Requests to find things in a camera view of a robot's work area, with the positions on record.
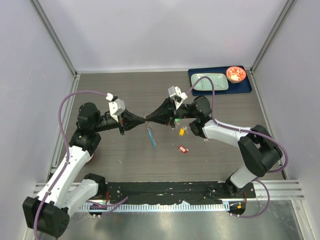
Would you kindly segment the metal keyring holder blue handle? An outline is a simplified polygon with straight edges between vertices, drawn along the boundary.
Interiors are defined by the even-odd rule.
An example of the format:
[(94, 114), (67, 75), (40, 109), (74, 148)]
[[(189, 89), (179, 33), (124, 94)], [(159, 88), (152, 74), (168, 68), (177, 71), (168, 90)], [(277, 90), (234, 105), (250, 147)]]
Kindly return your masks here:
[(149, 138), (151, 140), (152, 146), (154, 148), (156, 148), (157, 144), (156, 144), (156, 140), (155, 140), (155, 138), (153, 136), (153, 129), (152, 129), (151, 123), (149, 121), (145, 121), (145, 125), (146, 125), (148, 136), (149, 136)]

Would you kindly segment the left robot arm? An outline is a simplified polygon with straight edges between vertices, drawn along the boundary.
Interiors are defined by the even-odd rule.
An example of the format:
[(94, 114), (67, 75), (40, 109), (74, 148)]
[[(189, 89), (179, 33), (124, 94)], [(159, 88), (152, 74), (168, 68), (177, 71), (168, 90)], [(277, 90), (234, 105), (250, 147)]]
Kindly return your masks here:
[(22, 209), (27, 227), (35, 233), (59, 238), (67, 229), (73, 213), (91, 197), (100, 200), (107, 192), (105, 178), (89, 174), (73, 191), (70, 187), (82, 167), (91, 160), (100, 141), (100, 132), (118, 129), (121, 134), (145, 123), (145, 119), (125, 109), (122, 100), (110, 102), (105, 114), (92, 102), (78, 110), (76, 131), (67, 144), (65, 157), (49, 182), (35, 196), (27, 197)]

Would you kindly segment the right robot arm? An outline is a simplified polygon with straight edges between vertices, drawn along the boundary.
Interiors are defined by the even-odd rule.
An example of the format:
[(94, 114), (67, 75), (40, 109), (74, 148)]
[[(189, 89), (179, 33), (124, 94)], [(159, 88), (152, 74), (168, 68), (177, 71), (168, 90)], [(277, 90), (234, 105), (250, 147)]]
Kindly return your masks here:
[(146, 117), (148, 122), (171, 127), (176, 119), (193, 119), (189, 128), (195, 136), (218, 140), (239, 149), (243, 165), (225, 181), (225, 190), (230, 197), (238, 197), (246, 185), (272, 172), (272, 167), (281, 158), (288, 158), (284, 147), (262, 125), (249, 128), (217, 121), (205, 96), (196, 97), (190, 104), (168, 97)]

